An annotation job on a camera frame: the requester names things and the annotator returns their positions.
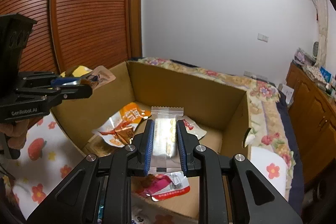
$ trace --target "barcode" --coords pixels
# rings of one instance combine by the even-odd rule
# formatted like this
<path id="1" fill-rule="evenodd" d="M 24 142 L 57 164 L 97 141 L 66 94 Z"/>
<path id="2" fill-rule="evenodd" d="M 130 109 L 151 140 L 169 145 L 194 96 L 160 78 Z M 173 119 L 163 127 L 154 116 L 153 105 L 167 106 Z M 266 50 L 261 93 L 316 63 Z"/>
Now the barcode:
<path id="1" fill-rule="evenodd" d="M 181 182 L 178 184 L 169 184 L 169 186 L 170 186 L 170 190 L 177 190 L 183 187 Z"/>

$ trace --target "cardboard box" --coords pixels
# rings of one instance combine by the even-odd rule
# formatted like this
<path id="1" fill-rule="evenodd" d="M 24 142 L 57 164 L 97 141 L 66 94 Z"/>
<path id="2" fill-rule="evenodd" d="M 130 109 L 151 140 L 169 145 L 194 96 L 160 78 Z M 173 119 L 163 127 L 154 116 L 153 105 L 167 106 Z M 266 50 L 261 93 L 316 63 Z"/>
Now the cardboard box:
<path id="1" fill-rule="evenodd" d="M 63 101 L 52 110 L 63 130 L 80 149 L 83 150 L 92 137 L 92 129 L 100 127 L 123 106 L 137 102 L 148 110 L 152 106 L 183 107 L 184 115 L 207 131 L 201 144 L 221 155 L 232 157 L 240 153 L 249 158 L 249 147 L 243 147 L 251 129 L 245 91 L 133 61 L 123 62 L 110 71 L 116 79 L 95 90 L 90 98 Z M 142 122 L 136 133 L 143 132 L 144 127 L 145 122 Z M 185 195 L 156 203 L 149 198 L 145 200 L 197 219 L 199 178 L 190 178 L 189 183 L 191 190 Z"/>

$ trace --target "blue gripper pad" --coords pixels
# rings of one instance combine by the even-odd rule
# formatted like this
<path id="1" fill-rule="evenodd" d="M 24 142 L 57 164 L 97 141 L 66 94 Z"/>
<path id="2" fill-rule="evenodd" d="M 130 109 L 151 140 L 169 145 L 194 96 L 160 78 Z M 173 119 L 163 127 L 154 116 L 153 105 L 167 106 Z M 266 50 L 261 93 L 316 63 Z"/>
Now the blue gripper pad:
<path id="1" fill-rule="evenodd" d="M 154 138 L 154 121 L 151 124 L 151 128 L 148 135 L 148 141 L 146 145 L 146 152 L 145 152 L 145 163 L 144 163 L 144 173 L 148 175 L 149 168 L 151 167 L 151 158 L 152 158 L 152 151 L 153 151 L 153 138 Z"/>
<path id="2" fill-rule="evenodd" d="M 184 149 L 180 126 L 178 123 L 176 123 L 176 127 L 177 127 L 178 153 L 180 155 L 181 169 L 183 171 L 183 174 L 186 175 L 187 173 L 186 153 Z"/>

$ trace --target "blue package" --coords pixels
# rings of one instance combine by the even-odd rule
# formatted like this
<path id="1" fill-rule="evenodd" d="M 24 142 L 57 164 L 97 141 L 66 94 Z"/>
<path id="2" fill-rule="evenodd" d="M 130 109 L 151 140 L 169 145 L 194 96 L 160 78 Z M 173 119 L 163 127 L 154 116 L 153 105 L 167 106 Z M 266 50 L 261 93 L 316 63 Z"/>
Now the blue package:
<path id="1" fill-rule="evenodd" d="M 322 73 L 322 76 L 326 80 L 326 82 L 329 83 L 331 79 L 331 73 L 328 72 L 324 67 L 320 68 L 320 72 Z"/>

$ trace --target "wooden cabinet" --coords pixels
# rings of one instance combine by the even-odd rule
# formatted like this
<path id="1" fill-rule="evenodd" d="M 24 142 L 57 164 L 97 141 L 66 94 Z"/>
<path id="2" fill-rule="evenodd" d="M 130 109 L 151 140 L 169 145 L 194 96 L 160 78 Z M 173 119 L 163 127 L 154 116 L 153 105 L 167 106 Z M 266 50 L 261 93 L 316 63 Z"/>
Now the wooden cabinet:
<path id="1" fill-rule="evenodd" d="M 294 89 L 289 115 L 307 183 L 336 156 L 335 103 L 293 64 L 287 75 L 287 85 Z"/>

